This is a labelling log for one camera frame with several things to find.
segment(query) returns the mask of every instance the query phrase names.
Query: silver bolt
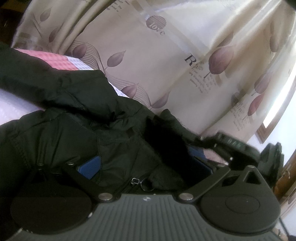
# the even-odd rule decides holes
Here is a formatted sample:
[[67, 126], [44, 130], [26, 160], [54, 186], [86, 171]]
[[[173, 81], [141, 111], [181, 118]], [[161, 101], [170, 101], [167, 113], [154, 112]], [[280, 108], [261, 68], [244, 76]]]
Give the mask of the silver bolt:
[[193, 199], [193, 195], [190, 194], [190, 193], [181, 193], [179, 195], [179, 198], [184, 200], [184, 201], [189, 201], [189, 200], [192, 200]]
[[99, 199], [102, 201], [109, 201], [113, 198], [111, 193], [101, 193], [99, 194]]

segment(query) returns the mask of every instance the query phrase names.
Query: jacket sleeve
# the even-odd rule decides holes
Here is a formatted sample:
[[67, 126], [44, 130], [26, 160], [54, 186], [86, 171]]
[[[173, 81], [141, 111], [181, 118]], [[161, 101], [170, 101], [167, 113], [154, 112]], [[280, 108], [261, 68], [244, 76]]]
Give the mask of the jacket sleeve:
[[0, 88], [44, 106], [74, 109], [108, 122], [122, 114], [100, 70], [57, 70], [0, 42]]

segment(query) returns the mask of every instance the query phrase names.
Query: white wall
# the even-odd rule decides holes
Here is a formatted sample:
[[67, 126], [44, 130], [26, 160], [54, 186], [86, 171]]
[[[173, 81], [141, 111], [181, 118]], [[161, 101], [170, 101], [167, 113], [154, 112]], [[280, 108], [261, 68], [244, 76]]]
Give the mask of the white wall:
[[260, 144], [257, 137], [253, 135], [248, 144], [256, 147], [261, 152], [268, 143], [276, 144], [277, 142], [282, 145], [284, 163], [286, 163], [296, 149], [296, 94], [293, 95], [282, 118], [267, 140]]

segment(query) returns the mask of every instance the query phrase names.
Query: gray ribbed panel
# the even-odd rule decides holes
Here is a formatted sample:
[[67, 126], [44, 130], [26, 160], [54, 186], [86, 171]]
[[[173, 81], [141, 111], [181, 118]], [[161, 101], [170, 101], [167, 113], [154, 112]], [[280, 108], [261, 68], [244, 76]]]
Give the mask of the gray ribbed panel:
[[252, 237], [225, 234], [206, 223], [196, 208], [171, 195], [122, 195], [100, 204], [79, 227], [57, 235], [21, 231], [11, 241], [280, 241], [272, 232]]

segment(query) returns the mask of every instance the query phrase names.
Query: leaf-patterned curtain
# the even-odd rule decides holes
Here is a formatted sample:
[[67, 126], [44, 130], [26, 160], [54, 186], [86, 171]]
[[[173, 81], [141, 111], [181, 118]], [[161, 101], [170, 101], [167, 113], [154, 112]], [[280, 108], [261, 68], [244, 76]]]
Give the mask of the leaf-patterned curtain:
[[244, 141], [294, 68], [295, 11], [285, 1], [108, 2], [33, 0], [13, 47], [80, 58], [153, 112]]

